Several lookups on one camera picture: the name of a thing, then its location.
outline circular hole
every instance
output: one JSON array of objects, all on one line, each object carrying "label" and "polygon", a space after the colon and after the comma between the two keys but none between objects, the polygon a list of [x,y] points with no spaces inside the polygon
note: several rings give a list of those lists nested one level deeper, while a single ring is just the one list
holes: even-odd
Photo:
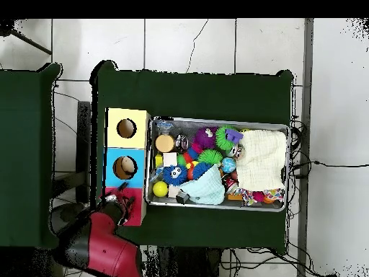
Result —
[{"label": "circular hole", "polygon": [[117,132],[120,137],[132,138],[137,131],[137,126],[131,119],[123,119],[117,124]]},{"label": "circular hole", "polygon": [[119,157],[115,160],[112,170],[121,180],[130,180],[137,173],[137,163],[132,157]]}]

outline stacked boxes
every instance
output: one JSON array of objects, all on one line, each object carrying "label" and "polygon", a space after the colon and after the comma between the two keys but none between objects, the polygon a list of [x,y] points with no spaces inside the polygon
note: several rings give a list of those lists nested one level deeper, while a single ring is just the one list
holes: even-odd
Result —
[{"label": "stacked boxes", "polygon": [[135,201],[125,226],[140,226],[146,214],[143,189],[149,118],[145,110],[108,109],[105,192],[128,183],[123,195],[134,196]]}]

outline gray bin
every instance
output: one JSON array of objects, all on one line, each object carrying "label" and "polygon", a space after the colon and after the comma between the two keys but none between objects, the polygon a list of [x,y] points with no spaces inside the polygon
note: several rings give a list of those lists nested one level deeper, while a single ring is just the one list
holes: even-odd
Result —
[{"label": "gray bin", "polygon": [[[251,206],[244,206],[242,201],[228,200],[224,201],[219,205],[205,205],[194,203],[190,200],[186,204],[181,204],[176,201],[175,198],[159,198],[154,195],[153,185],[149,182],[150,174],[153,173],[154,169],[154,158],[158,150],[155,147],[155,139],[158,136],[156,130],[156,123],[160,120],[165,120],[173,124],[173,128],[170,130],[170,134],[175,137],[178,133],[186,135],[192,143],[195,134],[199,128],[203,127],[221,127],[225,124],[234,126],[237,129],[249,128],[252,130],[268,130],[268,131],[280,131],[286,135],[287,139],[287,150],[285,153],[285,166],[281,172],[281,178],[285,185],[285,195],[283,203],[275,201],[272,204],[267,203],[255,203]],[[210,208],[210,209],[235,209],[235,210],[252,210],[252,211],[282,211],[288,200],[288,173],[290,164],[290,138],[291,132],[290,127],[282,124],[269,124],[269,123],[248,123],[248,122],[237,122],[237,121],[219,121],[219,120],[201,120],[201,119],[189,119],[189,118],[161,118],[153,117],[148,123],[148,143],[147,143],[147,156],[146,156],[146,181],[145,181],[145,200],[150,205],[161,205],[161,206],[179,206],[179,207],[198,207],[198,208]]]}]

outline white cloth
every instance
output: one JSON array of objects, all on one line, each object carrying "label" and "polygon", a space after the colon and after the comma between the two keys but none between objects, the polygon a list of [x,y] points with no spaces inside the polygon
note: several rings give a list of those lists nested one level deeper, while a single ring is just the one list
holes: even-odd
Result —
[{"label": "white cloth", "polygon": [[249,191],[284,189],[281,169],[285,165],[287,139],[279,131],[245,131],[240,140],[245,156],[236,162],[239,187]]}]

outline green table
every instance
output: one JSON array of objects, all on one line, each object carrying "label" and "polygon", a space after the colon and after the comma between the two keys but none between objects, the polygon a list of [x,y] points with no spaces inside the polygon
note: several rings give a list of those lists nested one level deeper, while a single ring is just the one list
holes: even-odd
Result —
[{"label": "green table", "polygon": [[[276,76],[170,74],[117,71],[113,62],[101,62],[91,77],[92,108],[93,112],[94,107],[98,110],[97,194],[102,190],[106,107],[147,110],[151,116],[289,125],[292,80],[289,71]],[[285,218],[286,210],[277,213],[148,206],[140,227],[121,227],[118,234],[140,245],[272,247],[283,253]]]}]

